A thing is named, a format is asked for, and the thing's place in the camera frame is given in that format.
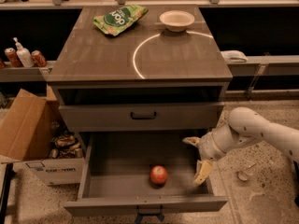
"chip bag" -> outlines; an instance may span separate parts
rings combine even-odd
[[[145,7],[130,5],[104,16],[94,17],[93,24],[103,33],[116,36],[132,26],[136,21],[146,15],[147,12],[148,10]]]

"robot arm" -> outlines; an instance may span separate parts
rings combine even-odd
[[[212,162],[235,148],[252,146],[264,140],[294,161],[299,161],[299,131],[273,123],[255,111],[239,107],[231,111],[228,124],[202,138],[187,137],[186,144],[198,147],[202,160],[197,162],[194,185],[201,185],[212,171]]]

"concrete floor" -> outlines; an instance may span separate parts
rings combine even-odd
[[[299,130],[299,99],[228,101],[225,102],[218,126],[226,122],[230,110],[239,106],[249,107],[271,121]],[[6,110],[0,109],[0,120],[5,114]],[[0,162],[5,161],[10,160],[0,156]],[[238,178],[237,172],[247,168],[249,180],[244,182]],[[16,176],[11,183],[6,224],[110,224],[135,221],[135,216],[72,217],[64,210],[64,202],[76,200],[78,185],[48,187],[21,162],[14,164],[14,170]],[[229,199],[220,212],[165,215],[164,223],[299,223],[299,208],[294,203],[299,185],[292,161],[263,141],[229,152],[214,163],[210,179],[215,195],[226,195]],[[159,220],[145,217],[143,223],[159,223]]]

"apple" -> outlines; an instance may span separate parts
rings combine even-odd
[[[167,170],[162,165],[156,165],[150,170],[150,180],[156,185],[163,185],[167,181]]]

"white bowl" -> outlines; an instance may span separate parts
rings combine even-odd
[[[187,26],[194,23],[194,16],[186,11],[166,11],[160,16],[161,23],[172,32],[182,32]]]

